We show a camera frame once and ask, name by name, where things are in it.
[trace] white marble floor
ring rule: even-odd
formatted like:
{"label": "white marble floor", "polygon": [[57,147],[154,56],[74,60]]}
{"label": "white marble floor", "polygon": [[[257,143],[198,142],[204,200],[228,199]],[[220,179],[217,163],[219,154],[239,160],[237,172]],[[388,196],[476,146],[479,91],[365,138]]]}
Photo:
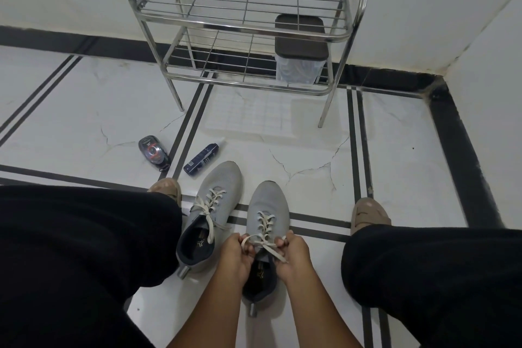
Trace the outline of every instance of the white marble floor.
{"label": "white marble floor", "polygon": [[[67,57],[0,48],[0,125]],[[76,65],[41,100],[71,64]],[[465,226],[429,110],[421,99],[374,93],[358,96],[356,91],[340,88],[319,129],[324,97],[186,82],[175,85],[185,107],[194,104],[190,112],[179,112],[154,65],[73,57],[0,132],[0,184],[25,181],[145,190],[160,173],[145,161],[137,141],[155,135],[167,150],[179,139],[168,176],[179,179],[183,205],[188,208],[212,168],[222,161],[235,161],[245,184],[242,205],[233,216],[245,217],[260,182],[277,182],[287,196],[292,226],[305,236],[319,276],[361,342],[361,308],[340,278],[340,259],[350,233],[347,222],[357,193],[373,193],[395,225]],[[368,158],[360,129],[361,95]],[[198,176],[192,178],[181,170],[221,137],[226,138],[225,146]],[[232,225],[234,229],[241,232],[244,227]],[[160,286],[141,288],[128,314],[156,347],[165,347],[211,274],[209,270],[184,281],[173,275]],[[297,346],[284,290],[273,308],[261,311],[257,319],[246,317],[243,307],[240,317],[238,347]],[[389,324],[394,347],[418,346],[399,321],[390,318]],[[380,323],[374,309],[371,326],[373,346],[380,348]]]}

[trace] white cap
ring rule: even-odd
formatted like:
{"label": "white cap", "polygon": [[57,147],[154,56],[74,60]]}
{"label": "white cap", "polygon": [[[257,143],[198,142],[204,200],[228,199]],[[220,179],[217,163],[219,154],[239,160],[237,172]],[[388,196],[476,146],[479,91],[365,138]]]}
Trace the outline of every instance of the white cap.
{"label": "white cap", "polygon": [[219,147],[222,147],[225,143],[225,138],[221,138],[220,140],[218,140],[216,142],[216,145],[218,145]]}

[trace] gray sneaker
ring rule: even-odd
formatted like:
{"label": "gray sneaker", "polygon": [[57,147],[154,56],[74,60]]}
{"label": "gray sneaker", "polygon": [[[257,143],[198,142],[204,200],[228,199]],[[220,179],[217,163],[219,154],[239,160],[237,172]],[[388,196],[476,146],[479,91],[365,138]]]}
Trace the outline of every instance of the gray sneaker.
{"label": "gray sneaker", "polygon": [[203,269],[222,243],[223,231],[229,229],[226,220],[238,204],[242,189],[241,171],[232,161],[219,164],[203,180],[176,249],[182,264],[178,272],[181,279],[190,269]]}
{"label": "gray sneaker", "polygon": [[243,287],[243,298],[249,303],[249,315],[256,316],[256,304],[276,289],[278,278],[274,258],[286,261],[276,252],[274,239],[286,235],[290,228],[288,202],[277,183],[261,183],[250,201],[246,216],[246,233],[242,245],[250,241],[256,250],[250,275]]}

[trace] stainless steel shoe rack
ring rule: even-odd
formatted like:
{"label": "stainless steel shoe rack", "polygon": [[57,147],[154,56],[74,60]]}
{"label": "stainless steel shoe rack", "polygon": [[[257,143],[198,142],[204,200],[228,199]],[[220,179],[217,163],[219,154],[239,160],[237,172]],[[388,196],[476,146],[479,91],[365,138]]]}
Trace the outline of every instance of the stainless steel shoe rack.
{"label": "stainless steel shoe rack", "polygon": [[[149,43],[161,72],[181,111],[183,106],[172,80],[308,95],[328,95],[319,121],[323,126],[335,89],[339,84],[348,54],[359,28],[367,0],[356,0],[352,20],[349,0],[128,0]],[[325,33],[275,28],[279,14],[314,15],[324,22]],[[148,22],[179,26],[178,33],[161,58]],[[330,57],[326,63],[327,85],[300,85],[275,80],[273,60],[275,37],[289,37],[328,43],[344,42],[334,74]],[[191,74],[173,72],[187,67]],[[203,77],[203,72],[218,72],[217,77]],[[272,79],[273,84],[266,84]]]}

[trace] beige slipper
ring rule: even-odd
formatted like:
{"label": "beige slipper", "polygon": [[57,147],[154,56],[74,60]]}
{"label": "beige slipper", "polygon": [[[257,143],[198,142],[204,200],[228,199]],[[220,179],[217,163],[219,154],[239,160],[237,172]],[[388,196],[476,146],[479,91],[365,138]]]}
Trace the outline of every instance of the beige slipper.
{"label": "beige slipper", "polygon": [[381,204],[373,198],[361,198],[353,207],[350,234],[353,235],[370,224],[387,224],[391,226],[391,223],[392,220],[388,217]]}
{"label": "beige slipper", "polygon": [[177,180],[172,178],[158,180],[156,183],[150,186],[150,189],[147,191],[168,195],[169,197],[172,197],[181,208],[181,188],[179,187]]}

